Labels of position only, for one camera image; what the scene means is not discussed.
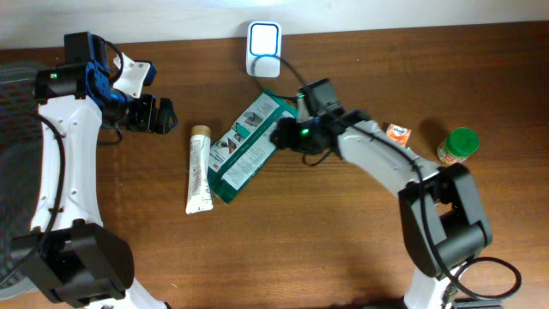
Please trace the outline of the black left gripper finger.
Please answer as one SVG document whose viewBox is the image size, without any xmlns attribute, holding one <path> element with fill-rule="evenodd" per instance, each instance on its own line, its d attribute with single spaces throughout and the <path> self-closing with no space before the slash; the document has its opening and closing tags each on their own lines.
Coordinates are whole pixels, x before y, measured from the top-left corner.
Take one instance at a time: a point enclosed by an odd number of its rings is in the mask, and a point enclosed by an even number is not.
<svg viewBox="0 0 549 309">
<path fill-rule="evenodd" d="M 165 135 L 168 134 L 174 127 L 178 125 L 178 118 L 173 115 L 164 115 L 157 117 L 156 133 Z"/>
<path fill-rule="evenodd" d="M 161 98 L 160 105 L 158 109 L 159 117 L 172 117 L 175 114 L 173 103 L 170 99 Z"/>
</svg>

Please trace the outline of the green white wipes package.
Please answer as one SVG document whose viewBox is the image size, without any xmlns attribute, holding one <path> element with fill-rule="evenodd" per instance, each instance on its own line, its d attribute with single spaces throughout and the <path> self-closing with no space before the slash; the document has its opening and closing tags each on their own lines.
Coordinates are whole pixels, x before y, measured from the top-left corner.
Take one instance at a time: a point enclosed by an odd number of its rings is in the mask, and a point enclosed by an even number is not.
<svg viewBox="0 0 549 309">
<path fill-rule="evenodd" d="M 223 202 L 232 202 L 277 150 L 270 135 L 278 121 L 297 116 L 295 107 L 263 92 L 212 144 L 208 161 L 210 190 Z"/>
</svg>

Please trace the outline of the white cream tube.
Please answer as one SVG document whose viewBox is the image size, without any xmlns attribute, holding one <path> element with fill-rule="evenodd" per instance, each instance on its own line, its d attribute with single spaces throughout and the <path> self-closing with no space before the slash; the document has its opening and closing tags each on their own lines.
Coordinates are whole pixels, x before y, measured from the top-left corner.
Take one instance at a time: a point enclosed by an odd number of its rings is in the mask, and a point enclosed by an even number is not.
<svg viewBox="0 0 549 309">
<path fill-rule="evenodd" d="M 208 183 L 210 134 L 211 130 L 206 125 L 195 125 L 191 129 L 189 182 L 185 208 L 187 215 L 213 208 Z"/>
</svg>

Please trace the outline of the orange tissue pack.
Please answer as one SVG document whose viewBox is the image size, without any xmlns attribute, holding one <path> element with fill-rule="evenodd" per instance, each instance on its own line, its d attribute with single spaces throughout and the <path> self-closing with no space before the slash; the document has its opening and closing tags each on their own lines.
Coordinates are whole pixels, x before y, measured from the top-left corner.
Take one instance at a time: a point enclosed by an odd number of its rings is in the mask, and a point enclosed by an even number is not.
<svg viewBox="0 0 549 309">
<path fill-rule="evenodd" d="M 396 125 L 389 124 L 386 130 L 387 137 L 400 144 L 402 147 L 406 147 L 408 140 L 411 136 L 412 131 L 408 128 Z"/>
</svg>

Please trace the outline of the green lid jar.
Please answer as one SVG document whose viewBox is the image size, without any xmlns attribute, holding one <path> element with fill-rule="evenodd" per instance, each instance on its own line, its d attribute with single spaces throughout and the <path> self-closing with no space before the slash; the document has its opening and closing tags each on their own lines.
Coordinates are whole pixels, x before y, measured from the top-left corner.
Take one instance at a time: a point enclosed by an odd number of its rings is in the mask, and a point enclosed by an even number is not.
<svg viewBox="0 0 549 309">
<path fill-rule="evenodd" d="M 451 131 L 439 144 L 437 157 L 447 165 L 463 163 L 478 150 L 479 146 L 477 133 L 468 127 L 460 127 Z"/>
</svg>

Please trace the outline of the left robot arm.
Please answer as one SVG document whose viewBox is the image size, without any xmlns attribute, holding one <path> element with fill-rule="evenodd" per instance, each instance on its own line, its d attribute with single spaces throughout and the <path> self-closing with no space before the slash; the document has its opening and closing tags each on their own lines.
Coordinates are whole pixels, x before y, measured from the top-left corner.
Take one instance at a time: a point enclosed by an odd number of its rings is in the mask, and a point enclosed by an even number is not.
<svg viewBox="0 0 549 309">
<path fill-rule="evenodd" d="M 165 135 L 172 102 L 143 93 L 157 70 L 112 42 L 81 32 L 64 38 L 64 62 L 35 78 L 42 127 L 39 199 L 27 235 L 10 245 L 22 278 L 3 298 L 39 291 L 74 308 L 162 308 L 135 276 L 130 246 L 103 226 L 96 191 L 102 128 Z"/>
</svg>

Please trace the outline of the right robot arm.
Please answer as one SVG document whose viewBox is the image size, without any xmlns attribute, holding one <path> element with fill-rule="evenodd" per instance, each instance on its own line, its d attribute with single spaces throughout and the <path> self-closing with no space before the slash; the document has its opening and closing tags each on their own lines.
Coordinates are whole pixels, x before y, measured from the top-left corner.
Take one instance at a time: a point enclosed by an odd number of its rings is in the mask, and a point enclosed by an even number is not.
<svg viewBox="0 0 549 309">
<path fill-rule="evenodd" d="M 295 100 L 298 117 L 278 120 L 271 142 L 304 156 L 334 153 L 395 196 L 416 266 L 399 306 L 455 308 L 455 280 L 493 239 L 468 169 L 443 167 L 391 140 L 365 112 L 345 110 L 327 79 L 303 86 Z"/>
</svg>

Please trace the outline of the white barcode scanner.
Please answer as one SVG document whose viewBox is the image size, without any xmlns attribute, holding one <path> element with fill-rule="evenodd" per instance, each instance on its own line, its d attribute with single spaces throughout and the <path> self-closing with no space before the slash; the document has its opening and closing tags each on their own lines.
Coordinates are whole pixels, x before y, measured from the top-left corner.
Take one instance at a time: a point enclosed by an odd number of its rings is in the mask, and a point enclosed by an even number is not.
<svg viewBox="0 0 549 309">
<path fill-rule="evenodd" d="M 249 76 L 275 78 L 281 70 L 281 25 L 252 21 L 247 29 L 246 72 Z"/>
</svg>

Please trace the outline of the grey plastic basket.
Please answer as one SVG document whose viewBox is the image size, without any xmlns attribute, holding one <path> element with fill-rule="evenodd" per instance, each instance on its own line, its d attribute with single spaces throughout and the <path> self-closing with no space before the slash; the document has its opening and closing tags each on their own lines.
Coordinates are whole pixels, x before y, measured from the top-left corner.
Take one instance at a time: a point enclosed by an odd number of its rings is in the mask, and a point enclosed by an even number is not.
<svg viewBox="0 0 549 309">
<path fill-rule="evenodd" d="M 45 65 L 15 61 L 1 65 L 1 275 L 18 260 L 12 239 L 30 233 L 39 195 L 41 128 L 34 112 L 34 81 Z"/>
</svg>

